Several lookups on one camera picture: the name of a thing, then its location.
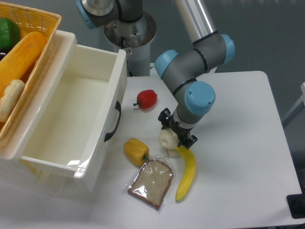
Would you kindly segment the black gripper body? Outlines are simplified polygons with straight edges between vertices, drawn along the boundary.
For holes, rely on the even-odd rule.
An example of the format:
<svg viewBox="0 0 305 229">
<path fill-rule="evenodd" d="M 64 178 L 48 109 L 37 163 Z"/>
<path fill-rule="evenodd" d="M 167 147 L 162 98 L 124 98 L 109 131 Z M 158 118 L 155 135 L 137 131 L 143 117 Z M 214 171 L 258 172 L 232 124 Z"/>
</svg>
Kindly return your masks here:
<svg viewBox="0 0 305 229">
<path fill-rule="evenodd" d="M 191 135 L 190 132 L 193 129 L 192 127 L 182 127 L 179 121 L 176 121 L 173 116 L 170 118 L 170 126 L 169 126 L 178 136 L 178 139 L 181 137 L 187 137 Z"/>
</svg>

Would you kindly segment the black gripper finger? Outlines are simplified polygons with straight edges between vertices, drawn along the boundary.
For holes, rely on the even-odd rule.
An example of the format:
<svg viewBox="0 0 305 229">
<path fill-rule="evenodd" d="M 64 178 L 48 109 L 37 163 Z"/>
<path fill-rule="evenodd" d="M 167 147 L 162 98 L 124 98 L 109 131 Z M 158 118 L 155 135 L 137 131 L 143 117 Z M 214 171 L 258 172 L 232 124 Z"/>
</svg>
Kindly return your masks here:
<svg viewBox="0 0 305 229">
<path fill-rule="evenodd" d="M 192 147 L 193 144 L 197 142 L 198 138 L 194 135 L 188 135 L 187 137 L 181 137 L 179 138 L 178 147 L 184 147 L 186 149 L 189 149 Z"/>
<path fill-rule="evenodd" d="M 164 130 L 170 126 L 171 112 L 168 108 L 162 110 L 158 116 L 158 121 L 161 122 L 161 129 Z"/>
</svg>

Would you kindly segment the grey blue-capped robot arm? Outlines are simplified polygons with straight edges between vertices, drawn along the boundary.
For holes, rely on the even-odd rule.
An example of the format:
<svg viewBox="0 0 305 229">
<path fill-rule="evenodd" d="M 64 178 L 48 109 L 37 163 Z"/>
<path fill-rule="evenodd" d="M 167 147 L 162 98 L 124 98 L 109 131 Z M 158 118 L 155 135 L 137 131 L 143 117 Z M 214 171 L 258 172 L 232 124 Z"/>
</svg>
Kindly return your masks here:
<svg viewBox="0 0 305 229">
<path fill-rule="evenodd" d="M 113 49 L 126 52 L 128 76 L 148 75 L 156 22 L 143 10 L 141 0 L 79 0 L 76 4 L 90 29 L 103 27 Z M 204 1 L 178 0 L 176 6 L 193 48 L 184 54 L 168 50 L 154 63 L 178 103 L 173 112 L 164 109 L 158 119 L 177 146 L 190 148 L 197 141 L 191 130 L 215 101 L 213 88 L 197 77 L 231 60 L 235 45 L 228 35 L 219 34 Z"/>
</svg>

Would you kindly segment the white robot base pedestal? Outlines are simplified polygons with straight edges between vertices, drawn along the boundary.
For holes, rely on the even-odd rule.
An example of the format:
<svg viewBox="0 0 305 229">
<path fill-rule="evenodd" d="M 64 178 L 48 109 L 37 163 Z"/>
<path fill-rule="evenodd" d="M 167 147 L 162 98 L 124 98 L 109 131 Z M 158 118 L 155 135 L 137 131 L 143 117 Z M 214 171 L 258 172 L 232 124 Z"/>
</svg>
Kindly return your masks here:
<svg viewBox="0 0 305 229">
<path fill-rule="evenodd" d="M 135 22 L 114 20 L 104 25 L 104 34 L 114 52 L 126 52 L 129 76 L 149 76 L 151 67 L 151 43 L 157 28 L 153 17 L 144 12 Z"/>
</svg>

